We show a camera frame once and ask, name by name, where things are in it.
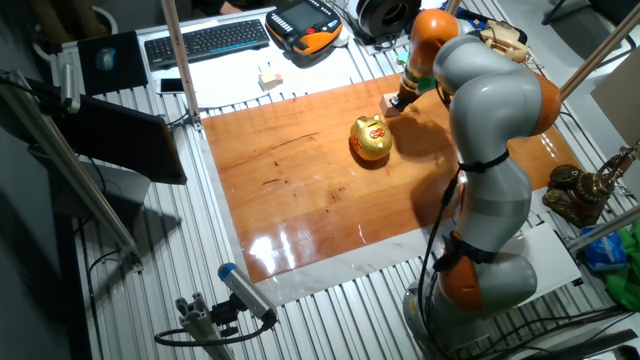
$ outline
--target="wooden table surface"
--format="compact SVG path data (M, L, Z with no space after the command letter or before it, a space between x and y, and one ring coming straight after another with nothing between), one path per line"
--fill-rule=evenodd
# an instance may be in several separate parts
M203 120L254 282L431 224L457 167L448 112L431 91L386 119L385 163L357 161L349 129L380 112L391 75ZM533 190L560 164L578 165L551 128L512 140Z

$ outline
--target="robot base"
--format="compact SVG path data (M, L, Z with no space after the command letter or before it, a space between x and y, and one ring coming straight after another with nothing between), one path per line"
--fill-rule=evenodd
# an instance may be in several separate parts
M423 296L428 296L430 288L431 281L427 278L424 283ZM428 359L441 358L442 356L438 353L420 319L417 280L409 285L407 292L404 294L402 310L404 320L423 355ZM463 325L431 324L431 331L436 334L442 349L448 352L455 351L465 345L489 336L482 320L476 320Z

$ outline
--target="keyboard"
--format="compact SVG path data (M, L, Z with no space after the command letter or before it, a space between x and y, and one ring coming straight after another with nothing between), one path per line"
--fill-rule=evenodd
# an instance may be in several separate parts
M182 34L189 62L196 62L248 49L269 46L269 37L260 20L248 20ZM151 70L176 65L171 37L144 42Z

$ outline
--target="black cable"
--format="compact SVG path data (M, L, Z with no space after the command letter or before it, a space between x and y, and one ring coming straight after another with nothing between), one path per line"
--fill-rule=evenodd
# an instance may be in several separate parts
M96 162L90 158L87 157L89 159L89 161L91 161L91 164L93 165L93 168L96 169L96 171L98 172L98 176L100 176L100 181L102 182L102 195L106 195L107 194L107 182L104 181L104 176L102 176L102 171L100 171L100 168L98 167L98 165L96 164Z
M184 118L186 118L187 116L189 116L189 112L187 111L186 113L184 113L182 116L180 116L179 118L173 120L172 122L168 123L167 126L171 126L179 121L184 120Z
M542 352L546 352L546 353L553 353L553 351L551 351L551 350L547 350L547 349L540 348L540 347L537 347L537 346L523 346L522 348L525 349L525 350L536 350L536 351L542 351Z
M117 252L119 252L119 251L120 251L120 249L115 249L115 250L110 251L110 252L108 252L108 253L106 253L106 254L104 254L104 255L100 256L99 258L97 258L97 259L96 259L96 260L91 264L91 266L89 266L89 275L91 275L91 270L93 270L94 266L98 265L98 263L99 263L102 259L106 258L106 257L107 257L107 256L109 256L109 255L113 255L113 254L115 254L115 253L117 253Z
M427 251L425 252L425 255L424 255L424 260L422 262L422 270L420 271L420 280L418 281L418 310L420 312L420 318L422 319L422 325L424 326L425 331L427 332L427 335L429 336L430 340L433 342L436 348L438 348L438 351L440 351L445 357L447 357L446 352L440 348L440 345L438 345L435 337L433 336L433 333L431 332L431 327L428 321L428 313L427 313L431 306L431 294L433 293L435 281L437 280L437 277L438 277L437 272L434 272L433 276L431 277L431 289L429 290L429 296L426 299L427 300L426 312L424 309L425 304L424 302L422 302L422 298L423 298L422 289L424 288L424 279L426 278L426 275L427 275L427 263L429 262L429 256L431 255L431 249L433 247L433 243L435 241L436 234L440 226L440 222L442 221L442 215L444 213L444 210L447 208L447 205L449 205L449 202L451 202L451 198L453 198L453 194L455 193L456 185L458 184L458 174L460 174L460 167L458 167L458 170L456 170L456 173L453 175L453 177L449 181L449 185L447 186L444 193L442 194L442 199L440 200L440 211L438 211L438 216L436 217L436 221L433 224L433 227L431 228L431 232L429 233L429 241L427 242Z
M173 335L173 334L182 334L186 333L185 329L172 329L160 332L153 337L153 340L160 345L173 346L173 347L199 347L199 346L219 346L219 345L228 345L235 344L242 341L247 341L253 339L254 337L262 334L267 329L268 326L262 325L262 327L251 334L236 336L230 339L220 339L220 340L207 340L207 341L176 341L176 340L167 340L163 339L165 336Z
M612 326L614 326L615 324L617 324L617 323L621 322L622 320L628 319L629 317L633 316L634 314L635 314L635 312L632 312L632 313L628 314L627 316L622 317L622 318L620 318L620 319L618 319L618 320L616 320L616 321L612 322L611 324L609 324L608 326L606 326L604 329L602 329L602 330L598 331L597 333L595 333L593 336L591 336L591 337L590 337L590 338L588 338L587 340L581 341L581 342L579 342L578 344L576 344L576 345L574 345L574 346L581 346L581 345L583 345L583 344L588 343L589 341L591 341L591 340L593 340L593 339L597 338L597 337L598 337L600 334L602 334L603 332L607 331L609 328L611 328L611 327L612 327ZM558 352L558 351L562 350L562 349L559 349L559 350L548 350L548 349L543 349L543 348L541 348L541 347L537 347L537 346L526 346L526 345L525 345L525 346L522 346L521 348L522 348L522 349L526 349L526 350L537 350L537 351L543 351L543 352L546 352L546 353L549 353L549 354L553 354L553 353L556 353L556 352Z
M593 322L606 320L606 319L608 319L610 317L621 315L621 314L622 313L620 313L619 311L618 312L614 312L612 314L604 313L604 315L606 315L604 317L601 316L601 315L595 315L595 316L593 316L592 319L580 319L580 320L575 320L575 321L570 321L570 322L567 322L567 323L564 323L564 324L560 324L560 325L558 325L558 326L556 326L556 327L554 327L554 328L552 328L550 330L547 330L547 331L545 331L543 333L540 333L540 334L538 334L538 335L536 335L536 336L534 336L534 337L532 337L532 338L530 338L528 340L525 340L524 342L522 342L522 343L520 343L520 344L518 344L518 345L516 345L516 346L514 346L512 348L502 350L500 352L500 356L498 356L496 358L493 358L492 360L508 359L511 355L513 355L513 354L517 353L518 351L522 350L523 347L526 346L527 344L529 344L530 342L533 342L533 341L537 340L538 338L546 336L546 335L549 335L549 334L551 334L553 332L556 332L556 331L559 331L559 330L562 330L562 329L565 329L565 328L568 328L568 327L573 327L573 326L577 326L577 325L584 325L584 324L589 324L589 323L593 323Z
M100 351L100 358L104 360L104 353L102 352L102 339L100 336L100 328L98 327L98 312L96 310L95 296L93 295L93 284L91 283L91 275L87 264L89 263L89 257L87 255L87 243L84 237L84 227L81 224L76 231L80 231L80 238L82 240L82 253L84 256L84 269L87 272L87 288L89 290L89 302L91 304L91 314L93 316L93 325L96 328L96 337L98 339L98 350Z
M74 237L78 233L78 231L80 231L80 229L82 229L85 225L87 225L89 221L91 221L92 218L93 218L93 214L89 214L89 216L87 216L87 218L84 219L84 221L81 222L80 225L78 225L78 227L73 231L73 233L71 234L71 237Z
M613 325L615 325L615 324L617 324L617 323L621 322L622 320L626 320L626 319L630 318L630 317L631 317L631 316L633 316L634 314L635 314L635 312L632 312L631 314L629 314L629 315L627 315L627 316L625 316L625 317L623 317L623 318L620 318L620 319L618 319L618 320L616 320L616 321L612 322L611 324L609 324L609 325L605 326L605 328L604 328L604 329L602 329L602 330L598 331L598 332L597 332L597 333L595 333L592 337L590 337L590 338L588 338L587 340L585 340L585 341L581 342L580 344L588 343L589 341L591 341L591 340L593 340L593 339L597 338L597 337L598 337L600 334L602 334L603 332L605 332L605 331L609 330Z
M446 94L444 92L444 90L440 86L440 83L438 83L437 80L435 82L436 82L436 93L438 94L440 101L442 101L442 105L444 105L444 107L447 108L447 110L449 110L449 106L451 105L451 99L449 98L449 94Z
M12 86L16 89L20 89L28 94L33 95L34 97L36 97L38 100L42 101L42 102L46 102L50 105L53 105L54 107L57 107L63 111L67 111L67 108L64 107L64 105L62 105L61 103L57 102L57 101L52 101L50 99L47 99L46 97L43 97L41 94L38 94L36 91L31 90L27 87L24 87L20 84L14 83L13 81L7 80L5 78L0 77L0 84L7 84L9 86Z

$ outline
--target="metal grating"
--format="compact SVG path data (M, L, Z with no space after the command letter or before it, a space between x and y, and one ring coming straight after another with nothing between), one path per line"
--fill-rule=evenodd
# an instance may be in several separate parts
M498 20L507 20L494 0L467 0L463 1L463 6ZM247 12L220 22L260 18L264 13ZM408 50L400 48L368 56L366 50L353 40L348 49L353 61L353 83L400 72L402 69L395 64L395 57L399 52ZM52 67L59 69L65 63L80 68L75 46L67 46L63 53L54 57ZM532 67L532 70L544 74L540 68ZM53 71L53 76L57 82L57 71ZM213 109L202 115L213 116L304 95L265 96ZM150 86L97 98L163 115L167 122L179 118L186 111L177 97L159 96ZM587 171L596 170L605 160L576 120L562 116L556 122L556 128ZM144 271L131 271L126 259L116 255L113 258L118 261L98 264L90 279L95 290L95 311L88 296L86 272L80 271L95 359L208 358L199 348L169 348L156 346L153 342L155 333L179 327L173 303L175 299L190 296L196 291L202 292L210 305L227 299L229 291L215 274L220 264L233 261L221 211L201 155L200 141L205 139L204 132L185 126L173 133L189 181L185 186L151 185L132 229L139 242ZM605 213L601 220L608 220L633 205L625 196L613 196L608 204L611 212ZM534 227L542 221L562 236L572 238L577 235L577 231L563 219L548 213L530 218L524 228ZM84 236L76 238L80 269L85 269L94 259L114 249L113 240L100 231L99 224L91 222L83 232ZM231 349L237 359L422 358L404 323L401 308L404 291L419 275L421 265L422 259L416 258L280 306L281 323L274 331L232 345ZM612 304L602 282L586 271L583 274L585 284L582 286L565 286L485 321L491 339L501 337L525 321L573 315ZM510 336L506 345L512 346L553 325L531 325ZM253 317L242 314L238 326L240 333L246 334L255 331L259 324ZM459 355L468 356L488 346L489 340L483 340Z

